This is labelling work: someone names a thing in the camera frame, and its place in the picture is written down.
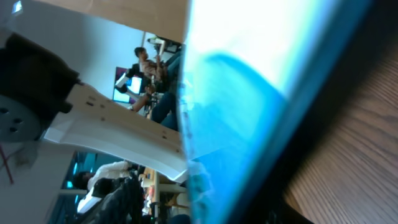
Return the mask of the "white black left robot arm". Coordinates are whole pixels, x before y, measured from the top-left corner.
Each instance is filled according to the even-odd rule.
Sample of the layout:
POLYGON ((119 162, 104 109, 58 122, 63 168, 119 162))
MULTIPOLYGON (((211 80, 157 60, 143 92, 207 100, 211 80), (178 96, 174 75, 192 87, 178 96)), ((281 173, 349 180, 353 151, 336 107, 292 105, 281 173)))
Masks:
POLYGON ((1 31, 1 141, 46 139, 120 157, 168 177, 187 179, 178 132, 82 83, 60 57, 1 31))

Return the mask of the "blue Galaxy S24 smartphone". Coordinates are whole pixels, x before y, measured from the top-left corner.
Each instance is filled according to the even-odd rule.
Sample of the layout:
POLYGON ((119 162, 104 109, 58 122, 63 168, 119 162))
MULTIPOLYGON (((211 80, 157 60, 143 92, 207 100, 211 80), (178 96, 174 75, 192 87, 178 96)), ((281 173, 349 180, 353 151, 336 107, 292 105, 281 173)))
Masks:
POLYGON ((237 220, 371 6, 190 3, 179 115, 193 223, 237 220))

